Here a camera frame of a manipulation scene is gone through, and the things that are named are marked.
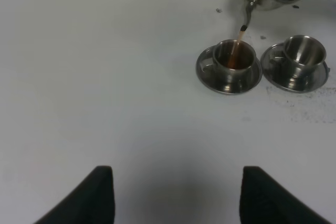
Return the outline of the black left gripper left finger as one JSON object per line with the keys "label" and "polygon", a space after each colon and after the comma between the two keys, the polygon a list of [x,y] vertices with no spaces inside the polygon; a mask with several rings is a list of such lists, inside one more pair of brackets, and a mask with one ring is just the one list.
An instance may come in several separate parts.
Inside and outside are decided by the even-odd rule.
{"label": "black left gripper left finger", "polygon": [[97,166],[66,198],[37,223],[114,223],[110,166]]}

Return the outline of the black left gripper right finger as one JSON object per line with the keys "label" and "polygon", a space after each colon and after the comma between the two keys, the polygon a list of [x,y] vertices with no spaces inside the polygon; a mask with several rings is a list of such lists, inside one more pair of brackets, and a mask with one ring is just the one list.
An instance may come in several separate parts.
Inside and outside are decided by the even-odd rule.
{"label": "black left gripper right finger", "polygon": [[329,223],[258,166],[245,166],[240,223]]}

